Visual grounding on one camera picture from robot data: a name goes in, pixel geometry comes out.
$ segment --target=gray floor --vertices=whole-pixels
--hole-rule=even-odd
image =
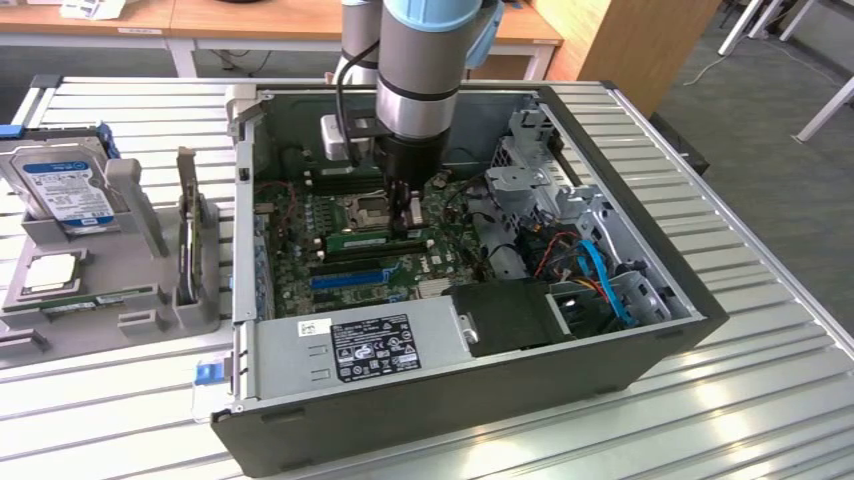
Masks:
[[[838,87],[759,41],[744,40],[702,81],[680,84],[714,61],[726,31],[710,25],[659,113],[711,163],[706,179],[812,294],[854,332],[854,110],[843,109],[808,145],[791,139]],[[788,51],[808,59],[790,47]],[[235,60],[245,71],[263,60]],[[333,54],[273,53],[264,76],[317,76]],[[203,76],[224,72],[197,52]],[[13,115],[36,73],[173,76],[165,51],[2,48],[0,122]]]
[[[682,86],[719,58],[727,32],[716,25],[658,113],[706,156],[704,178],[716,193],[854,333],[854,110],[843,108],[808,144],[799,144],[791,135],[839,87],[758,40],[742,41],[700,82]]]

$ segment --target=barcode sticker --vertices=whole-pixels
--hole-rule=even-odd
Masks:
[[[131,35],[163,35],[159,28],[120,28],[119,33],[129,33]]]
[[[296,324],[296,332],[299,333],[300,337],[328,334],[331,326],[331,318],[316,318],[313,320],[304,320]]]

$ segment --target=red wire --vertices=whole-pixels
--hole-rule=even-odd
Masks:
[[[539,261],[539,265],[536,266],[536,272],[534,272],[534,277],[539,277],[539,274],[543,271],[543,267],[546,266],[546,260],[548,259],[548,255],[551,255],[551,249],[555,246],[555,242],[560,237],[564,237],[567,235],[575,235],[575,234],[572,232],[560,232],[552,237],[551,241],[548,242],[548,247],[546,247],[546,254],[543,255],[543,259]]]
[[[604,298],[604,302],[611,303],[611,300],[608,300],[608,296],[604,294],[604,290],[602,289],[602,286],[587,277],[582,277],[582,279],[587,283],[590,283],[590,285],[592,285],[592,288],[596,289],[596,292],[599,293],[599,295],[602,295],[602,298]]]

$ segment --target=blue hard drive label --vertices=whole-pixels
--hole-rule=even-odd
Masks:
[[[104,225],[113,210],[104,191],[92,183],[87,162],[30,163],[22,166],[29,184],[57,221],[76,227]]]

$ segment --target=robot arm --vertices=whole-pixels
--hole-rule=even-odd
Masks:
[[[376,127],[383,134],[375,137],[372,157],[385,177],[389,228],[404,235],[412,192],[440,168],[465,67],[485,60],[504,5],[499,0],[343,0],[343,5],[340,66],[361,57],[377,40],[380,44],[379,53],[371,52],[349,69],[339,68],[343,78],[336,81],[376,82]],[[351,132],[351,126],[337,127]],[[343,135],[349,156],[357,152],[347,137],[357,135]]]

